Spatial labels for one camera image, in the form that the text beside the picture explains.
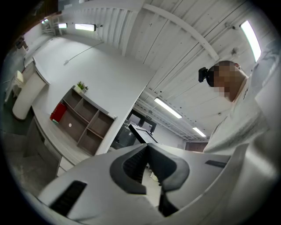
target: white chair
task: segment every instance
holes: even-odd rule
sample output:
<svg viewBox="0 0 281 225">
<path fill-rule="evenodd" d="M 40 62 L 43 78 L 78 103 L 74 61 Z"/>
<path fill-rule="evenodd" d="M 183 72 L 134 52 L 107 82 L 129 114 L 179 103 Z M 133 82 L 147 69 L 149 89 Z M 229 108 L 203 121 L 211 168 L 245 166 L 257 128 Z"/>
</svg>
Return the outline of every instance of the white chair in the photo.
<svg viewBox="0 0 281 225">
<path fill-rule="evenodd" d="M 6 103 L 9 99 L 9 96 L 11 94 L 11 91 L 14 91 L 14 97 L 18 96 L 20 89 L 25 85 L 25 81 L 23 78 L 23 75 L 18 70 L 16 71 L 13 78 L 10 80 L 7 88 L 6 88 L 6 98 L 4 100 L 4 103 Z"/>
</svg>

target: black monitor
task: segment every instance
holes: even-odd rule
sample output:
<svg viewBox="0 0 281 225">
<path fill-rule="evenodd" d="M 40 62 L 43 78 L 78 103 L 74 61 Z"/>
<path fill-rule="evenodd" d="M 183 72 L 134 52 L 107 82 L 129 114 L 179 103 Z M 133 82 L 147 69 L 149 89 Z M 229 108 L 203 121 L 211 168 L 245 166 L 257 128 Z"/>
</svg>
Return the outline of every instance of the black monitor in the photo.
<svg viewBox="0 0 281 225">
<path fill-rule="evenodd" d="M 131 132 L 136 136 L 137 140 L 140 143 L 158 143 L 151 135 L 150 133 L 141 127 L 135 126 L 130 124 L 128 128 L 131 130 Z"/>
</svg>

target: man's ear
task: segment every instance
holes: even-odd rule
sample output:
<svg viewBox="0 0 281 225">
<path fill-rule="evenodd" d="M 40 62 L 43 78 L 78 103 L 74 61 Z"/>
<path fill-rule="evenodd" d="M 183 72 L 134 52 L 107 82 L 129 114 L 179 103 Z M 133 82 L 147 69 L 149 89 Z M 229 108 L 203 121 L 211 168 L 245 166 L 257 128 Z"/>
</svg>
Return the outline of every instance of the man's ear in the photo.
<svg viewBox="0 0 281 225">
<path fill-rule="evenodd" d="M 238 63 L 234 64 L 238 69 L 241 69 L 240 65 Z"/>
</svg>

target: white ceiling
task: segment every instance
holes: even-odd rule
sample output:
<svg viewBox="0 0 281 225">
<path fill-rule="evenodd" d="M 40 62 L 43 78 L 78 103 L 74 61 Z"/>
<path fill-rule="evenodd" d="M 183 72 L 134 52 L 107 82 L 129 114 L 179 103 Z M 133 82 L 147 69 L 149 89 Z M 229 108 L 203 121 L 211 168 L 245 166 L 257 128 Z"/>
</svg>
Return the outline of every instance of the white ceiling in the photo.
<svg viewBox="0 0 281 225">
<path fill-rule="evenodd" d="M 86 2 L 64 10 L 59 20 L 68 23 L 67 33 L 103 40 L 120 49 L 122 55 L 134 57 L 155 70 L 135 109 L 186 140 L 206 141 L 192 127 L 210 136 L 231 104 L 206 82 L 198 82 L 198 70 L 209 68 L 218 60 L 232 60 L 250 74 L 255 60 L 239 25 L 249 20 L 263 50 L 274 38 L 269 22 L 244 0 L 148 0 L 145 5 L 140 2 Z M 75 30 L 72 23 L 78 22 L 103 27 L 93 33 Z M 183 118 L 177 119 L 159 107 L 154 102 L 156 96 Z"/>
</svg>

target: ceiling light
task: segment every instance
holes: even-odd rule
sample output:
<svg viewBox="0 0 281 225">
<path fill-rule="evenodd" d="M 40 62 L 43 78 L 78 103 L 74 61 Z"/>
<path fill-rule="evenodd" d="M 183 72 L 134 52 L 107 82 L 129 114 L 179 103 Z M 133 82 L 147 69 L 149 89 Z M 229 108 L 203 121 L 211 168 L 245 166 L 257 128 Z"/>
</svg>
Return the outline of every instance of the ceiling light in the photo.
<svg viewBox="0 0 281 225">
<path fill-rule="evenodd" d="M 258 42 L 258 39 L 255 35 L 253 28 L 251 27 L 248 20 L 241 24 L 241 28 L 244 31 L 244 33 L 248 39 L 248 42 L 251 45 L 252 51 L 254 53 L 255 61 L 258 61 L 262 51 L 260 49 L 259 42 Z"/>
<path fill-rule="evenodd" d="M 170 106 L 168 106 L 165 102 L 163 102 L 160 98 L 154 99 L 159 105 L 161 105 L 164 109 L 168 110 L 171 114 L 173 114 L 176 118 L 180 119 L 182 116 L 178 114 L 175 110 L 173 110 Z"/>
<path fill-rule="evenodd" d="M 203 134 L 197 127 L 193 127 L 193 130 L 195 130 L 198 134 L 200 134 L 202 137 L 206 137 L 205 134 Z"/>
<path fill-rule="evenodd" d="M 67 23 L 60 23 L 58 25 L 59 28 L 67 28 Z"/>
<path fill-rule="evenodd" d="M 97 26 L 95 24 L 75 24 L 75 29 L 95 31 Z"/>
</svg>

